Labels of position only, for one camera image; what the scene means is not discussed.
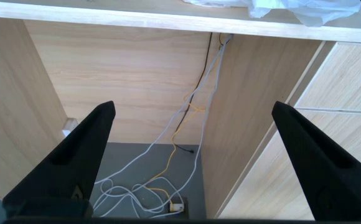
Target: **yellow cable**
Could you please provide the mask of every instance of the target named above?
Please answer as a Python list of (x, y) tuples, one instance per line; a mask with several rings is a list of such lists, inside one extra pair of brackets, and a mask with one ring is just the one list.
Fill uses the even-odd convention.
[[(188, 98), (192, 92), (188, 93), (188, 94), (184, 97), (184, 101), (186, 101), (186, 98)], [(167, 162), (166, 168), (165, 168), (162, 172), (160, 172), (159, 174), (155, 175), (155, 176), (154, 176), (153, 178), (151, 178), (150, 180), (153, 180), (153, 179), (159, 177), (160, 175), (162, 175), (163, 173), (165, 173), (165, 171), (168, 170), (169, 164), (171, 163), (171, 159), (172, 159), (173, 155), (174, 155), (175, 152), (176, 152), (176, 144), (175, 144), (175, 142), (174, 142), (174, 138), (175, 138), (176, 134), (183, 128), (183, 126), (184, 126), (184, 124), (185, 124), (186, 122), (188, 122), (190, 119), (192, 119), (192, 118), (194, 117), (194, 115), (195, 115), (197, 112), (199, 112), (199, 111), (205, 111), (205, 106), (204, 106), (204, 107), (201, 107), (201, 108), (198, 108), (198, 107), (194, 106), (194, 105), (191, 104), (191, 103), (187, 103), (187, 104), (188, 104), (189, 106), (191, 106), (195, 111), (192, 113), (192, 115), (190, 115), (189, 117), (187, 117), (187, 118), (180, 124), (178, 130), (172, 135), (172, 137), (171, 137), (171, 142), (172, 142), (172, 145), (174, 146), (174, 150), (172, 151), (171, 155), (170, 155), (169, 158), (168, 158), (168, 162)], [(148, 187), (147, 187), (147, 189), (150, 189), (150, 190), (160, 190), (160, 191), (162, 191), (162, 192), (165, 192), (165, 194), (166, 194), (167, 197), (169, 198), (168, 192), (166, 192), (164, 189), (148, 188)], [(171, 204), (171, 208), (173, 208), (174, 205), (173, 205), (173, 203), (172, 203), (172, 200), (169, 199), (169, 202), (170, 202), (170, 204)]]
[(189, 117), (187, 117), (186, 120), (185, 120), (184, 122), (182, 122), (182, 124), (180, 124), (179, 129), (172, 135), (171, 141), (172, 141), (172, 145), (174, 146), (174, 150), (172, 151), (171, 155), (169, 156), (168, 163), (167, 163), (167, 167), (166, 167), (161, 173), (155, 175), (155, 176), (154, 176), (152, 179), (150, 179), (150, 180), (153, 180), (153, 179), (159, 177), (161, 174), (165, 173), (165, 171), (168, 170), (169, 164), (171, 163), (171, 159), (172, 159), (172, 157), (173, 157), (173, 155), (175, 154), (175, 151), (176, 151), (176, 145), (175, 145), (175, 143), (174, 143), (175, 135), (183, 128), (183, 124), (186, 123), (186, 122), (188, 122), (191, 118), (193, 118), (193, 116), (194, 116), (197, 112), (199, 112), (199, 111), (196, 110), (196, 111), (193, 112), (192, 115), (190, 115)]
[[(164, 193), (167, 195), (167, 197), (169, 198), (169, 193), (168, 193), (166, 190), (164, 190), (164, 189), (149, 188), (149, 187), (146, 187), (146, 188), (149, 189), (149, 190), (159, 190), (159, 191), (162, 191), (162, 192), (164, 192)], [(169, 203), (170, 203), (170, 205), (171, 205), (171, 208), (173, 208), (173, 207), (174, 207), (174, 204), (172, 203), (172, 200), (171, 200), (171, 199), (169, 199)]]

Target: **white cable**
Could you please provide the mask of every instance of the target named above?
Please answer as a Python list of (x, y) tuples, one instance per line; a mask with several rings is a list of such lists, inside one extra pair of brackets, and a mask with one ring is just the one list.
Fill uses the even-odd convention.
[[(126, 188), (124, 188), (124, 187), (121, 187), (121, 186), (115, 186), (115, 187), (111, 187), (111, 188), (108, 189), (106, 192), (104, 192), (103, 189), (102, 189), (102, 185), (103, 185), (103, 183), (102, 183), (102, 184), (101, 184), (101, 187), (100, 187), (100, 190), (102, 191), (103, 194), (102, 194), (102, 195), (98, 198), (98, 200), (95, 202), (95, 204), (94, 204), (94, 206), (93, 206), (94, 210), (95, 210), (97, 207), (99, 207), (99, 206), (107, 199), (107, 197), (122, 197), (122, 198), (117, 202), (117, 204), (116, 204), (115, 206), (113, 206), (113, 207), (112, 207), (108, 212), (106, 212), (104, 215), (102, 215), (102, 217), (104, 217), (105, 215), (109, 214), (112, 210), (114, 210), (114, 209), (120, 204), (120, 202), (121, 202), (125, 197), (127, 197), (127, 196), (130, 196), (130, 197), (132, 198), (132, 200), (134, 200), (144, 211), (153, 212), (153, 213), (156, 213), (157, 211), (155, 211), (155, 210), (160, 209), (160, 208), (161, 208), (161, 211), (162, 211), (162, 209), (164, 208), (164, 206), (171, 200), (171, 198), (172, 198), (173, 196), (175, 196), (175, 194), (178, 194), (179, 197), (180, 197), (180, 199), (182, 200), (182, 197), (181, 197), (181, 195), (180, 195), (179, 192), (190, 182), (190, 180), (191, 180), (191, 178), (193, 177), (194, 172), (195, 172), (195, 170), (196, 170), (196, 167), (197, 167), (197, 159), (199, 158), (199, 154), (200, 154), (200, 150), (201, 150), (201, 145), (202, 145), (202, 141), (203, 141), (203, 138), (204, 138), (204, 129), (205, 129), (205, 124), (206, 124), (206, 122), (207, 122), (209, 109), (210, 109), (210, 106), (211, 106), (211, 102), (212, 102), (213, 95), (215, 94), (215, 92), (217, 91), (217, 88), (218, 88), (219, 73), (220, 73), (220, 69), (221, 69), (221, 66), (222, 66), (223, 54), (224, 54), (224, 52), (225, 52), (227, 42), (228, 42), (232, 37), (233, 37), (233, 35), (229, 35), (229, 36), (227, 37), (224, 45), (222, 46), (222, 48), (220, 49), (220, 51), (218, 52), (218, 54), (215, 56), (215, 58), (214, 58), (214, 60), (213, 60), (213, 62), (212, 62), (212, 64), (211, 64), (211, 66), (210, 66), (210, 68), (209, 68), (209, 70), (208, 70), (208, 72), (207, 72), (207, 74), (206, 74), (206, 76), (205, 76), (205, 78), (203, 79), (203, 82), (192, 92), (192, 94), (189, 95), (188, 99), (185, 101), (185, 103), (182, 105), (182, 107), (179, 109), (179, 111), (172, 116), (172, 118), (170, 119), (170, 121), (169, 121), (168, 125), (166, 126), (166, 128), (165, 128), (165, 129), (163, 130), (163, 132), (158, 136), (158, 138), (148, 147), (148, 149), (147, 149), (145, 152), (143, 152), (142, 154), (140, 154), (138, 157), (134, 158), (130, 163), (128, 163), (127, 165), (125, 165), (125, 166), (124, 166), (121, 170), (119, 170), (118, 172), (115, 172), (114, 174), (111, 174), (111, 175), (109, 175), (108, 177), (106, 177), (106, 178), (104, 178), (104, 179), (102, 179), (102, 180), (99, 180), (98, 182), (95, 182), (95, 184), (99, 184), (99, 183), (101, 183), (101, 182), (105, 182), (106, 180), (110, 180), (111, 183), (112, 183), (112, 186), (113, 186), (113, 181), (110, 179), (111, 177), (113, 177), (114, 175), (119, 174), (120, 172), (122, 172), (123, 170), (125, 170), (125, 169), (126, 169), (128, 166), (130, 166), (134, 161), (136, 161), (137, 159), (139, 159), (140, 157), (142, 157), (143, 155), (145, 155), (145, 154), (150, 150), (150, 148), (151, 148), (151, 147), (161, 138), (161, 136), (167, 131), (167, 129), (168, 129), (169, 125), (172, 123), (172, 120), (174, 119), (174, 117), (181, 112), (181, 110), (183, 109), (183, 107), (186, 105), (186, 102), (188, 102), (188, 101), (190, 100), (190, 97), (192, 97), (192, 95), (194, 95), (195, 92), (196, 92), (197, 90), (199, 90), (200, 87), (202, 87), (202, 86), (204, 85), (204, 83), (207, 81), (207, 77), (208, 77), (209, 73), (211, 72), (211, 70), (213, 69), (213, 66), (215, 65), (215, 62), (217, 61), (218, 56), (220, 55), (220, 62), (219, 62), (218, 70), (217, 70), (217, 79), (216, 79), (216, 83), (215, 83), (215, 88), (214, 88), (213, 92), (212, 92), (211, 95), (210, 95), (209, 101), (208, 101), (208, 103), (207, 103), (207, 109), (205, 110), (205, 117), (204, 117), (204, 122), (203, 122), (203, 125), (202, 125), (202, 132), (201, 132), (200, 144), (199, 144), (199, 148), (198, 148), (198, 150), (197, 150), (197, 155), (196, 155), (195, 160), (194, 160), (194, 168), (193, 168), (193, 171), (192, 171), (192, 173), (190, 174), (189, 178), (188, 178), (187, 181), (185, 182), (185, 184), (184, 184), (180, 189), (176, 190), (176, 188), (171, 184), (171, 182), (170, 182), (169, 180), (165, 179), (164, 177), (158, 177), (158, 178), (156, 178), (156, 179), (149, 180), (148, 182), (146, 182), (146, 183), (143, 184), (143, 185), (140, 185), (140, 184), (134, 185), (131, 191), (128, 190), (128, 189), (126, 189)], [(160, 205), (160, 206), (158, 206), (158, 207), (156, 207), (156, 208), (150, 208), (150, 209), (144, 208), (144, 207), (141, 205), (140, 201), (137, 199), (137, 197), (133, 194), (133, 192), (135, 192), (135, 191), (137, 191), (137, 190), (139, 190), (139, 189), (141, 189), (141, 188), (147, 189), (147, 188), (146, 188), (146, 185), (149, 184), (150, 182), (154, 181), (154, 180), (157, 180), (157, 179), (165, 179), (176, 191), (175, 191), (175, 192), (168, 198), (168, 200), (166, 200), (164, 203), (162, 202), (162, 200), (161, 200), (161, 198), (160, 198), (160, 201), (161, 201), (161, 205)], [(119, 195), (112, 195), (112, 194), (110, 194), (111, 191), (112, 191), (113, 189), (115, 189), (115, 188), (125, 189), (128, 193), (119, 194)], [(102, 196), (106, 196), (106, 197), (99, 203), (99, 205), (96, 206), (96, 204), (98, 203), (98, 201), (101, 199)], [(136, 209), (135, 209), (135, 207), (134, 207), (134, 204), (133, 204), (133, 208), (134, 208), (134, 211), (135, 211), (135, 213), (136, 213), (136, 216), (139, 218), (139, 215), (138, 215), (138, 213), (137, 213), (137, 211), (136, 211)], [(156, 216), (153, 216), (152, 218), (164, 217), (164, 216), (167, 216), (167, 215), (175, 215), (175, 214), (177, 214), (177, 213), (180, 213), (180, 212), (174, 212), (174, 213), (156, 215)]]
[(128, 164), (126, 164), (121, 170), (115, 172), (114, 174), (109, 175), (108, 177), (106, 177), (106, 178), (104, 178), (104, 179), (101, 179), (101, 180), (95, 182), (95, 184), (99, 184), (99, 183), (105, 181), (106, 179), (109, 179), (109, 178), (111, 178), (111, 177), (119, 174), (120, 172), (124, 171), (124, 170), (125, 170), (129, 165), (131, 165), (133, 162), (135, 162), (135, 161), (138, 160), (140, 157), (142, 157), (143, 155), (145, 155), (146, 153), (148, 153), (148, 152), (150, 151), (150, 148), (151, 148), (151, 147), (161, 138), (161, 136), (167, 131), (169, 125), (172, 123), (172, 120), (176, 117), (176, 115), (178, 115), (178, 114), (183, 110), (183, 108), (187, 105), (187, 102), (188, 102), (188, 101), (190, 100), (190, 98), (194, 95), (194, 93), (195, 93), (196, 91), (198, 91), (198, 90), (204, 85), (204, 83), (207, 81), (208, 74), (209, 74), (209, 73), (211, 72), (211, 70), (213, 69), (213, 66), (215, 65), (214, 62), (217, 61), (218, 56), (220, 55), (220, 52), (221, 52), (221, 51), (219, 51), (218, 54), (217, 54), (217, 56), (215, 56), (215, 58), (214, 58), (214, 60), (213, 60), (213, 63), (211, 64), (210, 69), (209, 69), (208, 72), (207, 72), (207, 75), (206, 75), (206, 76), (204, 77), (204, 79), (203, 79), (203, 82), (189, 95), (189, 97), (185, 100), (185, 103), (182, 105), (182, 107), (177, 111), (176, 114), (174, 114), (174, 115), (172, 116), (172, 118), (169, 120), (166, 128), (165, 128), (165, 129), (162, 131), (162, 133), (157, 137), (157, 139), (154, 140), (153, 143), (151, 143), (151, 145), (148, 147), (148, 149), (147, 149), (146, 151), (144, 151), (142, 154), (140, 154), (140, 155), (138, 155), (137, 157), (135, 157), (131, 162), (129, 162)]
[[(156, 179), (154, 179), (154, 180), (159, 180), (159, 179), (163, 179), (163, 180), (167, 181), (168, 184), (176, 191), (176, 188), (174, 187), (174, 185), (173, 185), (167, 178), (165, 178), (165, 177), (158, 177), (158, 178), (156, 178)], [(109, 213), (110, 213), (112, 210), (114, 210), (114, 209), (122, 202), (122, 200), (123, 200), (125, 197), (127, 197), (127, 196), (130, 196), (130, 197), (133, 199), (133, 201), (135, 201), (136, 204), (137, 204), (140, 208), (142, 208), (142, 210), (144, 210), (145, 212), (151, 212), (151, 213), (160, 213), (160, 212), (162, 212), (162, 210), (164, 209), (164, 206), (165, 206), (165, 204), (166, 204), (167, 202), (166, 202), (166, 203), (163, 203), (162, 200), (161, 200), (161, 198), (157, 195), (157, 193), (155, 193), (155, 192), (153, 192), (152, 190), (146, 188), (146, 184), (148, 184), (148, 183), (145, 183), (144, 185), (135, 184), (135, 185), (133, 186), (133, 188), (132, 188), (132, 191), (130, 191), (130, 190), (128, 190), (127, 188), (122, 187), (122, 186), (114, 186), (114, 187), (109, 188), (109, 189), (105, 192), (105, 194), (103, 194), (103, 195), (106, 195), (106, 196), (108, 196), (108, 197), (120, 197), (120, 196), (122, 196), (122, 198), (121, 198), (111, 209), (109, 209), (105, 214), (103, 214), (103, 215), (100, 216), (100, 217), (104, 217), (104, 216), (106, 216), (107, 214), (109, 214)], [(137, 185), (140, 185), (140, 186), (138, 187), (138, 189), (144, 187), (145, 189), (147, 189), (147, 190), (149, 190), (150, 192), (152, 192), (153, 194), (155, 194), (155, 195), (157, 196), (157, 198), (159, 198), (159, 200), (160, 200), (160, 202), (161, 202), (161, 206), (159, 206), (159, 207), (157, 207), (157, 208), (150, 208), (150, 209), (144, 208), (144, 207), (142, 206), (141, 202), (138, 200), (138, 198), (137, 198), (137, 197), (135, 196), (135, 194), (133, 193), (133, 192), (135, 192), (135, 191), (138, 190), (138, 189), (134, 189)], [(115, 189), (115, 188), (123, 189), (123, 190), (127, 191), (128, 193), (126, 193), (126, 194), (121, 194), (121, 195), (111, 195), (110, 193), (107, 193), (107, 192), (109, 192), (109, 191), (112, 191), (112, 190)], [(184, 203), (184, 201), (183, 201), (181, 195), (179, 194), (179, 192), (178, 192), (177, 194), (178, 194), (178, 196), (180, 197), (181, 202)], [(134, 211), (135, 211), (136, 216), (139, 217), (139, 215), (138, 215), (135, 207), (134, 207)]]

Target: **light wood panel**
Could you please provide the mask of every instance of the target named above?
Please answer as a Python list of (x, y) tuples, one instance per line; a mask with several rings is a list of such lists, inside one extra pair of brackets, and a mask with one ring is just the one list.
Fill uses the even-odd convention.
[(361, 10), (323, 27), (306, 27), (285, 10), (252, 19), (246, 8), (201, 7), (181, 0), (1, 0), (0, 17), (361, 42)]
[(319, 46), (313, 40), (243, 35), (229, 43), (202, 149), (209, 218), (221, 209), (269, 130), (275, 101), (290, 99)]
[(0, 198), (63, 139), (66, 119), (24, 23), (0, 19)]
[(361, 44), (337, 43), (297, 107), (361, 110)]
[[(361, 162), (361, 114), (300, 112)], [(277, 132), (220, 218), (313, 219)]]
[[(113, 100), (111, 142), (152, 143), (182, 106), (204, 67), (209, 33), (25, 21), (69, 118), (80, 122), (95, 106)], [(209, 63), (218, 52), (213, 35)], [(214, 73), (193, 104), (204, 106)], [(161, 143), (170, 143), (181, 113)], [(199, 113), (177, 135), (198, 144)]]

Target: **gray carpet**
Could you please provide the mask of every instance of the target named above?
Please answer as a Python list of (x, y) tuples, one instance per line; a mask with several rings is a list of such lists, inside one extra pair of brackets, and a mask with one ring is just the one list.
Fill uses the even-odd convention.
[[(109, 143), (107, 145), (105, 154), (103, 156), (97, 180), (120, 170), (129, 161), (144, 152), (148, 148), (148, 144), (120, 144)], [(197, 152), (197, 146), (184, 146), (187, 149), (193, 149)], [(131, 188), (134, 184), (145, 183), (151, 177), (160, 173), (165, 169), (167, 160), (172, 152), (172, 145), (158, 144), (136, 161), (133, 165), (129, 166), (122, 173), (116, 175), (112, 180), (115, 185)], [(162, 176), (167, 177), (172, 184), (178, 189), (189, 178), (194, 165), (194, 158), (196, 153), (191, 154), (182, 150), (177, 150), (172, 158), (168, 171)], [(149, 185), (149, 187), (164, 188), (171, 195), (174, 191), (163, 180), (158, 180), (156, 183)], [(162, 192), (157, 192), (163, 200), (166, 196)], [(91, 196), (91, 203), (94, 204), (100, 196), (99, 186), (96, 185), (93, 189)], [(201, 159), (197, 161), (196, 172), (191, 178), (189, 184), (180, 192), (183, 197), (187, 197), (189, 204), (189, 218), (190, 219), (204, 219), (205, 218), (205, 204), (204, 204), (204, 186), (202, 181)], [(152, 195), (152, 193), (142, 190), (137, 194), (141, 198), (141, 203), (147, 207), (155, 207), (159, 205), (159, 200)], [(106, 213), (115, 203), (118, 198), (109, 198), (105, 201), (96, 211), (95, 216)], [(141, 217), (150, 217), (151, 213), (144, 213), (137, 207), (138, 213)], [(136, 215), (131, 205), (131, 199), (128, 197), (124, 199), (117, 208), (110, 212), (107, 217), (132, 217)]]

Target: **black plastic part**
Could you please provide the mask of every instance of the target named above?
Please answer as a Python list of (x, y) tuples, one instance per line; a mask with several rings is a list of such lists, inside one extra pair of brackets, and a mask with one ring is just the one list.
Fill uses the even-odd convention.
[[(114, 117), (112, 101), (97, 106), (4, 197), (2, 205), (7, 217), (19, 213), (23, 205), (31, 209), (27, 203), (35, 204), (36, 198), (89, 200)], [(77, 213), (84, 206), (79, 203), (73, 209)]]
[(361, 220), (361, 163), (293, 107), (272, 115), (315, 220)]
[(87, 199), (34, 198), (28, 200), (17, 217), (92, 217), (93, 208)]

